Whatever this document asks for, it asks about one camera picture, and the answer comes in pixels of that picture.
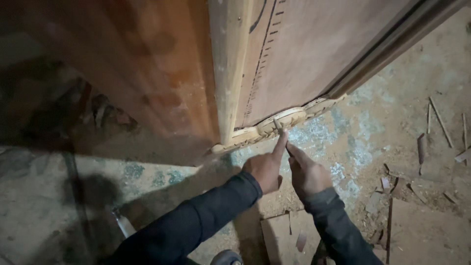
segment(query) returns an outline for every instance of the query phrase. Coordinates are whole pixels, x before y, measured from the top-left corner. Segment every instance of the pointing finger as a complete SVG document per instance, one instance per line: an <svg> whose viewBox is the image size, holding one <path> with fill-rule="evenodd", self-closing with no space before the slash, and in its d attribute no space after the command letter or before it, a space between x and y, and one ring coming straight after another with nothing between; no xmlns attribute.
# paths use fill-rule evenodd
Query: pointing finger
<svg viewBox="0 0 471 265"><path fill-rule="evenodd" d="M293 155L293 157L298 161L302 168L306 168L310 163L312 163L312 159L306 155L301 149L297 148L290 142L286 144L286 148L288 151Z"/></svg>
<svg viewBox="0 0 471 265"><path fill-rule="evenodd" d="M283 130L283 133L280 135L280 138L278 138L278 142L276 143L275 148L273 149L273 152L272 152L276 160L281 161L281 157L283 156L284 149L286 147L287 142L288 142L288 132L286 130Z"/></svg>

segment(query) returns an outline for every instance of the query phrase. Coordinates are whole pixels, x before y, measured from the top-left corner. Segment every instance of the brown wooden surface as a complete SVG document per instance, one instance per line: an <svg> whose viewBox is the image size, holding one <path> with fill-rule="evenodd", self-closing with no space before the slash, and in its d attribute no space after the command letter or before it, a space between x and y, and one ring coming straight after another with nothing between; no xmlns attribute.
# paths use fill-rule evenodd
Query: brown wooden surface
<svg viewBox="0 0 471 265"><path fill-rule="evenodd" d="M260 221L271 264L309 265L321 241L312 215L305 210ZM302 252L296 248L299 234L307 236Z"/></svg>
<svg viewBox="0 0 471 265"><path fill-rule="evenodd" d="M219 142L204 0L18 0L2 11L157 137Z"/></svg>
<svg viewBox="0 0 471 265"><path fill-rule="evenodd" d="M426 0L337 84L327 87L332 98L351 93L386 65L458 12L469 0Z"/></svg>
<svg viewBox="0 0 471 265"><path fill-rule="evenodd" d="M244 74L253 85L242 88L239 108L245 111L238 112L236 127L313 100L415 2L268 0L262 14L268 23L258 23L250 36L262 34L264 42L246 59L252 65Z"/></svg>
<svg viewBox="0 0 471 265"><path fill-rule="evenodd" d="M390 264L468 264L467 219L392 200Z"/></svg>

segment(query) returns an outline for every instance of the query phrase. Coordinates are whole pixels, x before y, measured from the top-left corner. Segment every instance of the wooden stick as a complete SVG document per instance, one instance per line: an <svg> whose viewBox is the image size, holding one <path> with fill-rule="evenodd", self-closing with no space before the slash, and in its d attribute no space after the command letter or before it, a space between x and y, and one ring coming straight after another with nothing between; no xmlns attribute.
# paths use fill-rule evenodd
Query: wooden stick
<svg viewBox="0 0 471 265"><path fill-rule="evenodd" d="M468 149L468 129L467 129L467 126L466 126L466 115L463 113L462 114L463 116L463 129L464 129L464 150L466 151ZM464 164L467 166L468 165L468 160L466 159L464 161Z"/></svg>
<svg viewBox="0 0 471 265"><path fill-rule="evenodd" d="M443 123L442 119L441 119L441 116L440 116L440 113L439 113L439 110L437 109L437 106L435 105L435 103L433 102L433 99L432 97L429 97L430 99L430 103L432 104L432 108L433 110L435 110L435 113L437 114L437 119L439 120L440 122L440 125L442 126L442 129L443 129L443 132L445 133L445 137L447 138L447 141L448 141L448 144L451 148L455 148L453 143L451 142L451 137L450 135L448 134L448 131L445 127L445 124Z"/></svg>
<svg viewBox="0 0 471 265"><path fill-rule="evenodd" d="M432 111L432 107L430 105L430 102L429 102L429 112L427 114L427 134L430 134L430 112Z"/></svg>

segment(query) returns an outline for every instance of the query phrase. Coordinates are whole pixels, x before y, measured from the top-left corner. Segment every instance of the dark long sleeve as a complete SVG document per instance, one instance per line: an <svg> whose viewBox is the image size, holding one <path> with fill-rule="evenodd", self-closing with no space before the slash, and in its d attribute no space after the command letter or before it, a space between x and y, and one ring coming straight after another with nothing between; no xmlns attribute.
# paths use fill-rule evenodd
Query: dark long sleeve
<svg viewBox="0 0 471 265"><path fill-rule="evenodd" d="M220 187L184 201L127 238L109 264L180 264L186 256L262 196L254 177L240 172Z"/></svg>
<svg viewBox="0 0 471 265"><path fill-rule="evenodd" d="M334 188L304 200L314 217L317 231L336 264L382 264L345 212L345 204Z"/></svg>

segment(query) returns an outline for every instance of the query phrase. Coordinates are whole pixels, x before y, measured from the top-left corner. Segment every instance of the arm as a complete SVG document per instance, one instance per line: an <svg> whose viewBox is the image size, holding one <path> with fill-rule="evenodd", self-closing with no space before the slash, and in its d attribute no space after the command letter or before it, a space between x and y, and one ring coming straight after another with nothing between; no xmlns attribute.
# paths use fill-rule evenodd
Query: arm
<svg viewBox="0 0 471 265"><path fill-rule="evenodd" d="M335 192L330 172L299 148L286 145L292 184L305 209L314 217L317 231L336 264L382 264L358 228L350 221Z"/></svg>
<svg viewBox="0 0 471 265"><path fill-rule="evenodd" d="M305 198L304 204L336 264L382 264L350 221L333 187Z"/></svg>
<svg viewBox="0 0 471 265"><path fill-rule="evenodd" d="M255 178L241 171L220 187L184 201L127 238L110 264L175 264L262 196Z"/></svg>

